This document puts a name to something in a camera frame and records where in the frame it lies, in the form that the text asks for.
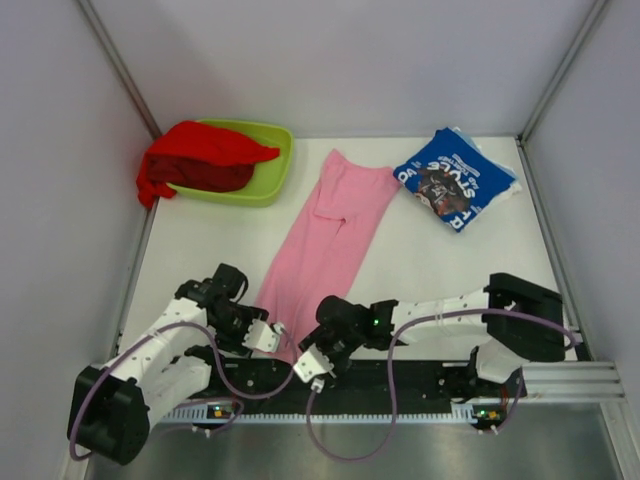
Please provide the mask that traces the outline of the pink t-shirt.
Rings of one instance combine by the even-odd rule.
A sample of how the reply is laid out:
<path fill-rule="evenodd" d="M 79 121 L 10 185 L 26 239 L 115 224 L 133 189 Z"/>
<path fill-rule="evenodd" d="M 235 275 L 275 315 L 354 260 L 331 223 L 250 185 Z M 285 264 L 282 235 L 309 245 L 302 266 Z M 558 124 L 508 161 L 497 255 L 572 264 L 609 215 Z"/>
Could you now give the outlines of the pink t-shirt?
<path fill-rule="evenodd" d="M 330 295 L 346 297 L 400 183 L 390 167 L 350 162 L 337 150 L 275 255 L 256 297 L 298 345 L 317 326 Z"/>

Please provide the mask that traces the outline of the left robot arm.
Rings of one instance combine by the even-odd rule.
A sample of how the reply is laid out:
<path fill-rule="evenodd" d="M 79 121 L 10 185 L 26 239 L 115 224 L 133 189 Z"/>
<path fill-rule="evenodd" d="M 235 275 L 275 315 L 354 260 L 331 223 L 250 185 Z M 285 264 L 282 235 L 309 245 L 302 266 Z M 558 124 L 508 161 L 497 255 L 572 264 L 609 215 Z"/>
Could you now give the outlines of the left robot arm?
<path fill-rule="evenodd" d="M 127 350 L 77 376 L 68 423 L 69 450 L 131 462 L 152 429 L 192 395 L 216 396 L 225 370 L 189 355 L 194 347 L 218 347 L 237 355 L 273 352 L 281 329 L 266 310 L 240 304 L 248 288 L 237 268 L 221 264 L 203 280 L 188 280 L 159 318 Z"/>

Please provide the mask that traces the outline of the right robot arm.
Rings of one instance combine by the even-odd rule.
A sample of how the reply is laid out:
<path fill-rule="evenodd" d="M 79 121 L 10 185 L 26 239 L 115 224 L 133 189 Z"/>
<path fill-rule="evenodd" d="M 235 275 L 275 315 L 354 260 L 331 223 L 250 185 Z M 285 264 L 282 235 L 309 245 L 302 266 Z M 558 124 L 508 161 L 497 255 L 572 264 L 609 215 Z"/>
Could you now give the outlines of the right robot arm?
<path fill-rule="evenodd" d="M 481 337 L 466 380 L 474 393 L 487 396 L 529 363 L 564 361 L 576 344 L 564 326 L 561 295 L 508 273 L 491 274 L 488 285 L 472 293 L 434 301 L 364 306 L 328 296 L 316 321 L 293 365 L 316 392 L 345 372 L 360 348 L 392 352 L 398 345 Z"/>

